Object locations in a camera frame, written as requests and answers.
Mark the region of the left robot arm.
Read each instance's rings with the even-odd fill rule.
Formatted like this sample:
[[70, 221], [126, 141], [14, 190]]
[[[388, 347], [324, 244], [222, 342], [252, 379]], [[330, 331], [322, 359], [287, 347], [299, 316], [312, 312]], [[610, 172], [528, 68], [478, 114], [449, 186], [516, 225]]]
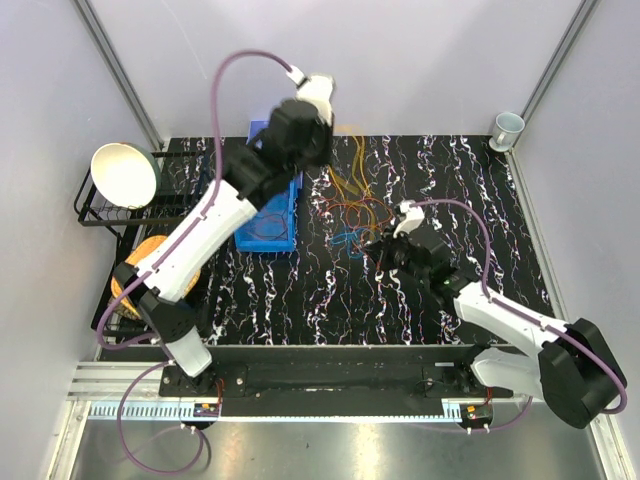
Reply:
[[186, 288], [234, 232], [306, 168], [329, 163], [334, 114], [329, 101], [287, 99], [266, 128], [227, 157], [221, 180], [169, 237], [137, 265], [121, 263], [116, 280], [124, 297], [158, 335], [181, 384], [196, 396], [215, 386], [212, 356], [201, 341]]

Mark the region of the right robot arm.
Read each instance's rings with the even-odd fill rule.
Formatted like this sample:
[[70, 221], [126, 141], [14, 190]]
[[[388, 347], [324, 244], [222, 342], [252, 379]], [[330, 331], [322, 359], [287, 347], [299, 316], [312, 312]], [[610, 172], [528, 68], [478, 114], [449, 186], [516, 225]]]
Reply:
[[414, 279], [431, 310], [475, 324], [517, 348], [511, 354], [481, 346], [454, 371], [466, 396], [487, 387], [540, 399], [567, 425], [583, 429], [626, 399], [627, 380], [600, 329], [580, 318], [573, 323], [539, 314], [484, 289], [472, 271], [456, 265], [438, 234], [414, 244], [406, 233], [386, 231], [365, 248], [382, 271]]

